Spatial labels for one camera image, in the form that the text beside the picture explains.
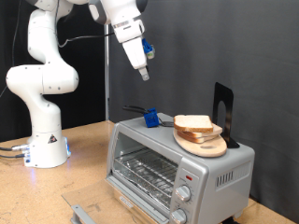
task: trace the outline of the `wooden plate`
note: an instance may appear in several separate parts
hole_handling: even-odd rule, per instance
[[[201,157],[219,157],[227,149],[226,143],[220,135],[205,143],[193,143],[178,136],[178,131],[174,129],[174,137],[182,148]]]

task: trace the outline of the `blue object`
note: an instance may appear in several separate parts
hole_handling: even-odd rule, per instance
[[[68,145],[67,137],[65,137],[64,140],[65,140],[65,144],[66,144],[66,153],[67,153],[67,156],[69,157],[72,153],[69,150],[69,145]]]
[[[146,54],[152,52],[152,46],[147,42],[146,38],[142,39],[143,50]]]
[[[158,116],[157,116],[156,108],[153,107],[153,108],[149,109],[149,112],[150,113],[143,115],[144,120],[146,121],[148,128],[158,126],[159,125],[159,119],[158,119]]]

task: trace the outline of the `blue block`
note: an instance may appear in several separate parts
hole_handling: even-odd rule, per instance
[[[157,116],[157,110],[155,107],[149,109],[150,113],[144,114],[144,120],[147,123],[148,128],[156,127],[159,125],[159,118]]]

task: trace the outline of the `toaster oven knob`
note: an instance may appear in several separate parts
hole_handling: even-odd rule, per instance
[[[183,202],[187,202],[191,198],[191,193],[187,186],[177,188],[176,194]]]
[[[171,214],[171,218],[175,221],[177,224],[184,224],[187,221],[186,214],[183,210],[178,209],[177,211],[173,212]]]

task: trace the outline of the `robot label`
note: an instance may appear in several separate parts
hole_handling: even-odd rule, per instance
[[[51,144],[51,143],[54,143],[54,142],[57,142],[57,139],[55,138],[54,135],[51,135],[48,144]]]

